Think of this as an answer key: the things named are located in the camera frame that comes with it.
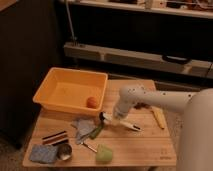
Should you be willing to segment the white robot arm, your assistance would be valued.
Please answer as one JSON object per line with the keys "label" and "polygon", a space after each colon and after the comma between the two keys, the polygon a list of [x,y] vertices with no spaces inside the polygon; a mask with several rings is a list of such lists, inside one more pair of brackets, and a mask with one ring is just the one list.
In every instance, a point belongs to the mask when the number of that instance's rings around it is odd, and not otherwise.
{"label": "white robot arm", "polygon": [[125,118],[138,103],[182,114],[176,171],[213,171],[213,88],[151,91],[141,85],[125,85],[119,90],[113,115]]}

